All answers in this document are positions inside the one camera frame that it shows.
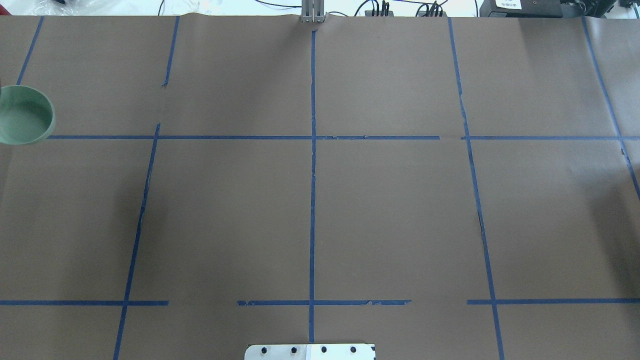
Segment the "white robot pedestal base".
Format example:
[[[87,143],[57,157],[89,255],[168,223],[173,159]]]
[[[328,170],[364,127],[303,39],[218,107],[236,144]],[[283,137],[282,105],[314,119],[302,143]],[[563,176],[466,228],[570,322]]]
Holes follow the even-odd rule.
[[[375,360],[374,344],[309,343],[254,344],[247,347],[245,360]]]

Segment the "black box with label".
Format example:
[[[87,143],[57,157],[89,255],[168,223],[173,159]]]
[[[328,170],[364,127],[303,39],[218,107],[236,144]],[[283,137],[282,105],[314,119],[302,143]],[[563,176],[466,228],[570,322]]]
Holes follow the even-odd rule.
[[[484,0],[481,18],[563,18],[559,0]]]

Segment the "aluminium frame post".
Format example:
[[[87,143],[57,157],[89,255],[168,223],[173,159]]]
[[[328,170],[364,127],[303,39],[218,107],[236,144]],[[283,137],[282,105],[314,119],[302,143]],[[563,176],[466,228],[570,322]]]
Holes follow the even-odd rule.
[[[327,13],[324,0],[302,0],[301,22],[304,24],[324,23]]]

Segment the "light green bowl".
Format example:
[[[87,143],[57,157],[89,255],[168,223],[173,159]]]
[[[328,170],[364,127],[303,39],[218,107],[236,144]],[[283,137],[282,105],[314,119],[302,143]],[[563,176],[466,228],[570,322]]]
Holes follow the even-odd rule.
[[[10,85],[1,88],[0,142],[22,146],[45,140],[57,123],[50,98],[38,89]]]

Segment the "black power strip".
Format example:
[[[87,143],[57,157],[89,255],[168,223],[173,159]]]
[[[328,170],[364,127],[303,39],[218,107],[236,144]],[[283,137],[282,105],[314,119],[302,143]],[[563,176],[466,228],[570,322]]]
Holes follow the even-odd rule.
[[[391,11],[391,3],[388,0],[370,0],[371,9],[364,10],[367,18],[390,18],[394,15]]]

